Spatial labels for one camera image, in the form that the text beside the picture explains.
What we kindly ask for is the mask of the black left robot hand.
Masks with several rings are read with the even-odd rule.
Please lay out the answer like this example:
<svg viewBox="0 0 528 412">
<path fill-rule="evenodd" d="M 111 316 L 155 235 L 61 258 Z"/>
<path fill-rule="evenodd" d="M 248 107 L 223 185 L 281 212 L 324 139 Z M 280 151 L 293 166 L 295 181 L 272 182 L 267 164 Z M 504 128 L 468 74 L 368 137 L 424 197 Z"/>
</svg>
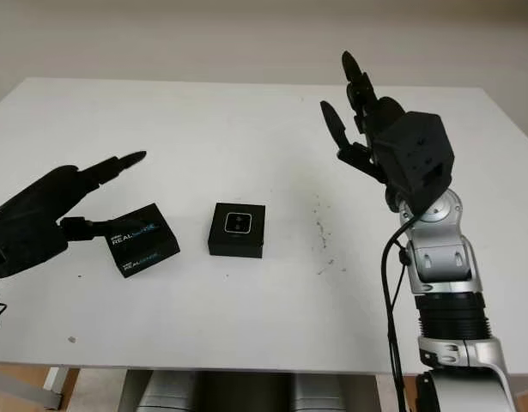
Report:
<svg viewBox="0 0 528 412">
<path fill-rule="evenodd" d="M 0 279 L 42 264 L 65 251 L 70 241 L 91 240 L 138 229 L 138 220 L 89 221 L 65 215 L 88 193 L 142 161 L 145 151 L 113 156 L 81 170 L 60 166 L 0 206 Z"/>
</svg>

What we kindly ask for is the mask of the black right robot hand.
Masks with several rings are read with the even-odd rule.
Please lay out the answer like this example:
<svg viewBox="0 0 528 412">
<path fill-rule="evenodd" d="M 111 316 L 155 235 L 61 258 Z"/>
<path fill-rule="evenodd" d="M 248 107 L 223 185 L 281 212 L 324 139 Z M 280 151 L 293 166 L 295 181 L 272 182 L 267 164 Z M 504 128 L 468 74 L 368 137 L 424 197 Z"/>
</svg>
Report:
<svg viewBox="0 0 528 412">
<path fill-rule="evenodd" d="M 398 191 L 393 189 L 390 179 L 381 166 L 374 150 L 374 140 L 389 129 L 404 115 L 404 109 L 390 97 L 378 98 L 367 73 L 349 51 L 342 54 L 342 66 L 346 79 L 346 95 L 351 109 L 355 112 L 356 129 L 366 138 L 366 144 L 349 142 L 345 134 L 345 125 L 333 106 L 322 100 L 320 108 L 331 136 L 338 146 L 337 158 L 358 169 L 385 185 L 385 201 L 389 209 L 399 211 Z"/>
</svg>

